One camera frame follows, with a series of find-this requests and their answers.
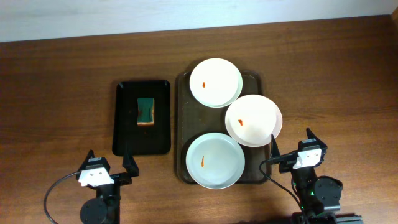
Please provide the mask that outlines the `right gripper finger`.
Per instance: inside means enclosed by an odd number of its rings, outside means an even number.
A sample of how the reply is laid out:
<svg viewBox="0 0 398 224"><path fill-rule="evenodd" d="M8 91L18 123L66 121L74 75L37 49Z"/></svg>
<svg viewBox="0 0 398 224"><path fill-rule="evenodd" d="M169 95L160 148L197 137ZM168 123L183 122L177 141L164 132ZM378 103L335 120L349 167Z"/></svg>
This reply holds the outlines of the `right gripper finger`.
<svg viewBox="0 0 398 224"><path fill-rule="evenodd" d="M275 140L275 137L273 134L271 135L270 149L271 149L271 157L279 157L280 156L279 148L278 148L278 145L276 143L276 140Z"/></svg>
<svg viewBox="0 0 398 224"><path fill-rule="evenodd" d="M306 133L307 133L307 138L308 139L313 139L313 142L316 145L319 145L320 148L327 148L327 145L321 140L319 139L310 128L306 129Z"/></svg>

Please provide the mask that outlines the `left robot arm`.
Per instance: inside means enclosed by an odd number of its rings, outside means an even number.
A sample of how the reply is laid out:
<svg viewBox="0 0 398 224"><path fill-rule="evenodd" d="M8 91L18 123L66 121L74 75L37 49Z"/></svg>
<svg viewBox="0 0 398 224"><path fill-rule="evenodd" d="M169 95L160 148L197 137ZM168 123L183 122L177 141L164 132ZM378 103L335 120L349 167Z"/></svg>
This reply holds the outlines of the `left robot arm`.
<svg viewBox="0 0 398 224"><path fill-rule="evenodd" d="M122 166L125 172L110 174L111 166L107 159L95 157L94 152L89 151L78 169L76 179L81 186L95 190L96 196L81 207L82 223L120 223L120 188L131 185L132 178L139 176L139 168L129 148L124 150Z"/></svg>

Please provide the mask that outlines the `cream plate top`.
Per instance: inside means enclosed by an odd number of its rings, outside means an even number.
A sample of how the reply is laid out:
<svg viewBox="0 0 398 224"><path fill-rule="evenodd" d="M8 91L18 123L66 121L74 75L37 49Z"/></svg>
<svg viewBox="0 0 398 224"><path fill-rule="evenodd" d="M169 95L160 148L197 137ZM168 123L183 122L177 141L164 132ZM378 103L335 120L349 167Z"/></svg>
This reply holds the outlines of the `cream plate top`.
<svg viewBox="0 0 398 224"><path fill-rule="evenodd" d="M193 69L189 87L199 103L210 108L222 108L230 105L241 94L243 78L231 62L222 58L209 58Z"/></svg>

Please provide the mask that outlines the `pinkish white plate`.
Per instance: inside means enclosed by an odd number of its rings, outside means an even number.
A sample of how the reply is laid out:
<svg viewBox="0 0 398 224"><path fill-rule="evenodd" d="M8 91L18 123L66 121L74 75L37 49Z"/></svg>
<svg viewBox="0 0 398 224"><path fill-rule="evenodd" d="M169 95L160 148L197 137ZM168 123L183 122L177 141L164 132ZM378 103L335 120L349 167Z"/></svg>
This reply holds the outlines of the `pinkish white plate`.
<svg viewBox="0 0 398 224"><path fill-rule="evenodd" d="M227 109L224 120L228 134L248 147L261 147L276 138L282 129L279 107L262 95L245 95Z"/></svg>

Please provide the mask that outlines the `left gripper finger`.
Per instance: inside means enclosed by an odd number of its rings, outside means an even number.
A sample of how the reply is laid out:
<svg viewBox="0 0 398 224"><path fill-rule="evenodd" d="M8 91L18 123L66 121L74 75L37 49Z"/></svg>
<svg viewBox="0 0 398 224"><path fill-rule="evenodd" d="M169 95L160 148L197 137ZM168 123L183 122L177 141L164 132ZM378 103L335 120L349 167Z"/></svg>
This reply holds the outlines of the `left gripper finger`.
<svg viewBox="0 0 398 224"><path fill-rule="evenodd" d="M78 171L83 171L86 169L87 165L88 165L88 161L94 158L94 151L93 150L89 150L87 156L85 157L83 163L81 164L81 166L79 167Z"/></svg>
<svg viewBox="0 0 398 224"><path fill-rule="evenodd" d="M131 148L129 144L126 144L123 155L123 167L126 169L126 172L130 177L138 177L139 176L139 168L132 156Z"/></svg>

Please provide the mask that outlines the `green and yellow sponge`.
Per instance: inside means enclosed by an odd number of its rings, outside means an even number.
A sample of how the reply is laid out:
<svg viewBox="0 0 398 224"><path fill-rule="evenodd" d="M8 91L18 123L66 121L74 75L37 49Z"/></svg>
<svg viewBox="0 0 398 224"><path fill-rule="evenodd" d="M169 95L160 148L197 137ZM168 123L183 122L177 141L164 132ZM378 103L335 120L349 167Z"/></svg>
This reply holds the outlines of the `green and yellow sponge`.
<svg viewBox="0 0 398 224"><path fill-rule="evenodd" d="M152 126L154 125L154 108L155 100L153 98L138 98L138 126Z"/></svg>

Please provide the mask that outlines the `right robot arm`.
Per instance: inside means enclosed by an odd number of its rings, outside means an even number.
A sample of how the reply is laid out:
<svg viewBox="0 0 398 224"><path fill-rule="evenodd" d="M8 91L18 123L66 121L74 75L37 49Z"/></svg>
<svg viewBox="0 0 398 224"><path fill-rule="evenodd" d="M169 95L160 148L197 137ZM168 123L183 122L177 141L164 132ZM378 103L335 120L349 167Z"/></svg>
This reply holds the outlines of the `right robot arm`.
<svg viewBox="0 0 398 224"><path fill-rule="evenodd" d="M277 164L279 172L290 173L293 191L288 191L300 207L293 213L289 223L362 223L360 215L342 215L335 213L340 210L340 198L343 183L329 176L316 175L315 168L320 166L328 146L310 130L306 129L307 138L298 143L298 149L281 154L275 137L271 137L271 157L266 164Z"/></svg>

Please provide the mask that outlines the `pale grey plate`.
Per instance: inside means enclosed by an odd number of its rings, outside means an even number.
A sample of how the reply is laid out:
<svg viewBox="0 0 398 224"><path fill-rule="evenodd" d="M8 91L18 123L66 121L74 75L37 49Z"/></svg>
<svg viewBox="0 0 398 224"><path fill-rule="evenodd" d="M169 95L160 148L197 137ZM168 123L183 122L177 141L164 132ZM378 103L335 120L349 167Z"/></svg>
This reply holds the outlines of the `pale grey plate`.
<svg viewBox="0 0 398 224"><path fill-rule="evenodd" d="M189 146L185 158L191 178L208 189L225 189L235 184L245 168L241 146L222 133L206 133Z"/></svg>

